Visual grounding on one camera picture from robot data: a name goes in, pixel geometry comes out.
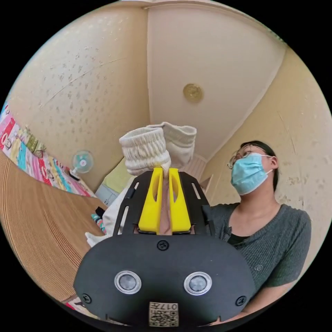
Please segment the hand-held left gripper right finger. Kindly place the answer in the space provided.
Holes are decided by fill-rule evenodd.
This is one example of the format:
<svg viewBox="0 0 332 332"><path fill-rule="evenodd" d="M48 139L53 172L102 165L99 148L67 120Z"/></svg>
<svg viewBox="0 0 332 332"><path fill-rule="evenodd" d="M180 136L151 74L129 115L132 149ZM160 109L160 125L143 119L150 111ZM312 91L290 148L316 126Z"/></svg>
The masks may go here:
<svg viewBox="0 0 332 332"><path fill-rule="evenodd" d="M194 233L190 208L193 198L193 182L185 172L177 168L169 170L169 211L172 233Z"/></svg>

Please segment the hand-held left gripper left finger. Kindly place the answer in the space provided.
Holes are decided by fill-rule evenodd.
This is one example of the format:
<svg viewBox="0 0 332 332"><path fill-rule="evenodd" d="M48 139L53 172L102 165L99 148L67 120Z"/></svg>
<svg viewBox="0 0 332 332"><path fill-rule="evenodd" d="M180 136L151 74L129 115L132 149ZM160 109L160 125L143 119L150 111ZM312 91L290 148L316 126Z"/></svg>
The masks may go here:
<svg viewBox="0 0 332 332"><path fill-rule="evenodd" d="M139 233L159 232L162 211L163 180L163 169L161 167L154 168L138 223Z"/></svg>

